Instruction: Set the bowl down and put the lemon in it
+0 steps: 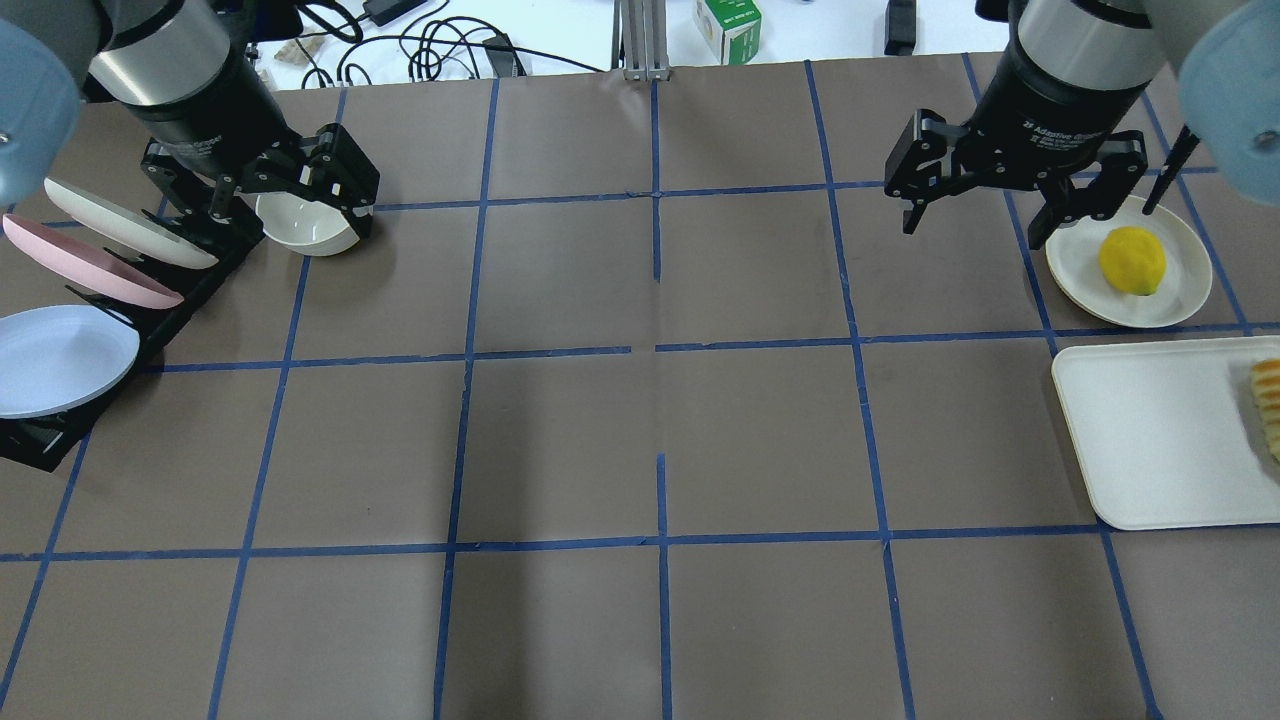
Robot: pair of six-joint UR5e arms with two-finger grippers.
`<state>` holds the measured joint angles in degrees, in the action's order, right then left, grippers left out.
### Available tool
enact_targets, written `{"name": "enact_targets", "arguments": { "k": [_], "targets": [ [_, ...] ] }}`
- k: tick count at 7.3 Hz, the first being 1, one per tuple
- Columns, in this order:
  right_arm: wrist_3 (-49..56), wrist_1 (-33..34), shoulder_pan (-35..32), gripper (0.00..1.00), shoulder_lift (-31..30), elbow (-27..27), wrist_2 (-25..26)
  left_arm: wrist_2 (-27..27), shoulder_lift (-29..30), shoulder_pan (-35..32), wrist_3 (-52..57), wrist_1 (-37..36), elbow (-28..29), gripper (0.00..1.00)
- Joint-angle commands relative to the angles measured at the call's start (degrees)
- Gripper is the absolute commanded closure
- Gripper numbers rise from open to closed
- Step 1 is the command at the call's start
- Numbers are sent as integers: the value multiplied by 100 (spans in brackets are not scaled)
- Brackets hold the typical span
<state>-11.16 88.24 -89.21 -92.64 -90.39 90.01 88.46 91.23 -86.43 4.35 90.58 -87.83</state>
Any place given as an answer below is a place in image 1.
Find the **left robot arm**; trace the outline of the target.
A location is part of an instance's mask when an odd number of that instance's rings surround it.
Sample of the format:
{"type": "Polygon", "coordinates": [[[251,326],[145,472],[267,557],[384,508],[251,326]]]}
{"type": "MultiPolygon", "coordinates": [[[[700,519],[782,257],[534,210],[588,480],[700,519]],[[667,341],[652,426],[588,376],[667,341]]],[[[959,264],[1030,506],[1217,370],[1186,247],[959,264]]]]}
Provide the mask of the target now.
{"type": "Polygon", "coordinates": [[[206,1],[5,1],[1,27],[4,206],[49,177],[93,79],[147,129],[177,211],[225,223],[243,193],[288,193],[371,234],[375,165],[337,123],[293,131],[206,1]]]}

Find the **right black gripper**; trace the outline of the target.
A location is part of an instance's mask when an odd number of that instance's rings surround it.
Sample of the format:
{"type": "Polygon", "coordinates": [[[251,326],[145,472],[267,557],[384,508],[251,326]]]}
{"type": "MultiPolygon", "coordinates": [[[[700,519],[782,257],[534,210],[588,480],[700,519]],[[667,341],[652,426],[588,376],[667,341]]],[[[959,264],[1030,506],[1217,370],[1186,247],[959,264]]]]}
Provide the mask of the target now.
{"type": "Polygon", "coordinates": [[[1144,135],[1117,128],[1140,91],[1070,85],[1009,41],[965,126],[916,110],[891,150],[884,193],[905,204],[902,232],[915,232],[929,204],[978,187],[998,167],[1006,181],[1046,176],[1036,184],[1044,204],[1027,227],[1032,250],[1064,225],[1115,217],[1149,167],[1144,135]],[[1096,161],[1083,187],[1065,176],[1096,161]]]}

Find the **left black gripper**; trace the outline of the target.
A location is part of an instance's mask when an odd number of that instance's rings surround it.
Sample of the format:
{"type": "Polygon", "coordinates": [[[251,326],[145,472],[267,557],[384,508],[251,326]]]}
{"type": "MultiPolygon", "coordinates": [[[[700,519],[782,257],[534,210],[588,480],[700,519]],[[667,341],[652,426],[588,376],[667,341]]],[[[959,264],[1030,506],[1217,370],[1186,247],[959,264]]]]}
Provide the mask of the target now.
{"type": "Polygon", "coordinates": [[[168,201],[175,227],[202,249],[264,240],[262,222],[238,190],[283,191],[300,179],[302,199],[348,219],[366,217],[376,202],[380,173],[355,136],[330,123],[301,140],[238,50],[227,53],[202,88],[142,106],[140,120],[152,138],[140,168],[168,201]]]}

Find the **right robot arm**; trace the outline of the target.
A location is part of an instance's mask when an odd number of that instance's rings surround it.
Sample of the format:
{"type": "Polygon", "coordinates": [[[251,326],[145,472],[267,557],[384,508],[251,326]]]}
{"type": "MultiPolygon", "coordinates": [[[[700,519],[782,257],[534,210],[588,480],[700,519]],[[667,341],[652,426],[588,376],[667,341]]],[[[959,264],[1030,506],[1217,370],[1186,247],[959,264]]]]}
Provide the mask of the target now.
{"type": "Polygon", "coordinates": [[[1242,196],[1277,204],[1275,1],[978,1],[1007,44],[961,124],[916,110],[884,164],[884,192],[913,233],[934,201],[986,187],[1036,191],[1027,241],[1107,220],[1149,167],[1146,137],[1119,124],[1151,81],[1178,81],[1183,128],[1143,208],[1151,213],[1206,146],[1242,196]]]}

